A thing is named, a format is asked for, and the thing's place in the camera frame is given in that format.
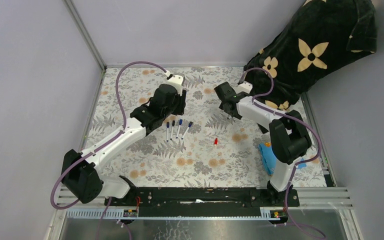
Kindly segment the white pen three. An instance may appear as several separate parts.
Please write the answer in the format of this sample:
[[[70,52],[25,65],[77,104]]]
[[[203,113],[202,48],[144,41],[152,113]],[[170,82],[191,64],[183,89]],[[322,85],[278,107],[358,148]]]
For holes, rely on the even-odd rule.
[[[175,123],[176,123],[175,120],[171,121],[171,129],[170,129],[170,137],[169,137],[170,140],[173,140],[173,138],[174,138]]]

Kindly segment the white pen one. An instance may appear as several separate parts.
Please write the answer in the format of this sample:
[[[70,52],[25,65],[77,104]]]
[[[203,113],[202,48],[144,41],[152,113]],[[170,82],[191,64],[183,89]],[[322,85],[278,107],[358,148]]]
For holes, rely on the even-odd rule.
[[[176,135],[175,135],[176,139],[178,139],[180,136],[180,130],[181,130],[182,124],[183,124],[183,119],[180,119],[178,122],[178,127],[177,127],[177,131],[176,131]]]

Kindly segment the white pen two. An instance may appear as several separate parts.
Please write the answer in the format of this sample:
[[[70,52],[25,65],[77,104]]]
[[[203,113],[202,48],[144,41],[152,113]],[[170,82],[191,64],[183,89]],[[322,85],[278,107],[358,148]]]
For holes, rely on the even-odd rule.
[[[166,142],[170,140],[170,123],[166,123]]]

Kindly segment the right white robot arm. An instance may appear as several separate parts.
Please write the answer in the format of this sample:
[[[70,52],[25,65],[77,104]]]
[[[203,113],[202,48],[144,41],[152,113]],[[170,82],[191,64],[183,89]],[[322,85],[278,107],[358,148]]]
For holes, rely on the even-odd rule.
[[[219,108],[231,117],[254,121],[269,133],[276,166],[267,191],[267,201],[273,206],[281,205],[293,175],[293,167],[312,146],[312,140],[299,112],[284,112],[257,102],[246,92],[236,92],[228,82],[214,88],[221,104]]]

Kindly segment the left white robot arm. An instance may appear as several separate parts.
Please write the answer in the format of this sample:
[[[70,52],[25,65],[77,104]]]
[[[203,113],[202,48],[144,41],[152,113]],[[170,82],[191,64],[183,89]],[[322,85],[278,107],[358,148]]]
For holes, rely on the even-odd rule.
[[[186,94],[184,88],[178,91],[172,85],[161,84],[147,103],[130,113],[126,126],[81,152],[68,151],[64,156],[60,183],[83,204],[97,197],[116,198],[124,206],[132,204],[135,200],[133,184],[126,177],[109,177],[102,171],[129,146],[160,128],[167,117],[183,115]]]

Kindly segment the floral patterned table mat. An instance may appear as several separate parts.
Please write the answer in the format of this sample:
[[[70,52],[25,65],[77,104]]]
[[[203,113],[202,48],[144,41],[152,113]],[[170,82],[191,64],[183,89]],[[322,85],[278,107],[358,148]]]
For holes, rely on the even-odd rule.
[[[259,144],[269,142],[256,123],[229,117],[219,109],[215,87],[229,82],[235,87],[241,67],[180,67],[187,90],[180,135],[193,122],[184,139],[166,142],[166,125],[132,144],[102,171],[104,176],[125,176],[138,187],[265,187],[265,171]],[[154,94],[165,81],[158,68],[128,68],[120,74],[108,68],[97,99],[87,148],[101,141],[123,124],[121,108],[130,114]]]

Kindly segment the blue folded cloth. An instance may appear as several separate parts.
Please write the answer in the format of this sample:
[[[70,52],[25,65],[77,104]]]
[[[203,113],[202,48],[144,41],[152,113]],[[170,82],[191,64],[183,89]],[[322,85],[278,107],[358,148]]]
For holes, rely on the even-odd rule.
[[[261,155],[261,161],[262,161],[264,170],[267,172],[269,176],[272,176],[275,173],[275,168],[276,168],[278,159],[273,152],[271,143],[270,142],[260,143],[258,145],[258,149]]]

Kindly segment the black floral blanket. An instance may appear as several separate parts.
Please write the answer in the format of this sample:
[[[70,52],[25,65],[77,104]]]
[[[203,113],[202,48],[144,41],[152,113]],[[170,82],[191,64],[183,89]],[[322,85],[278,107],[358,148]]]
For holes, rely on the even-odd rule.
[[[325,76],[377,51],[370,0],[306,0],[286,27],[244,66],[251,95],[286,110]]]

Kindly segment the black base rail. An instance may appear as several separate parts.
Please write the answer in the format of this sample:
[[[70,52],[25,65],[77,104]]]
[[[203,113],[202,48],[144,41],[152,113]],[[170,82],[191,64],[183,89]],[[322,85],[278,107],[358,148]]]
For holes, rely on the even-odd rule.
[[[135,187],[111,207],[132,207],[139,217],[260,217],[261,208],[299,207],[295,189],[272,193],[256,187]]]

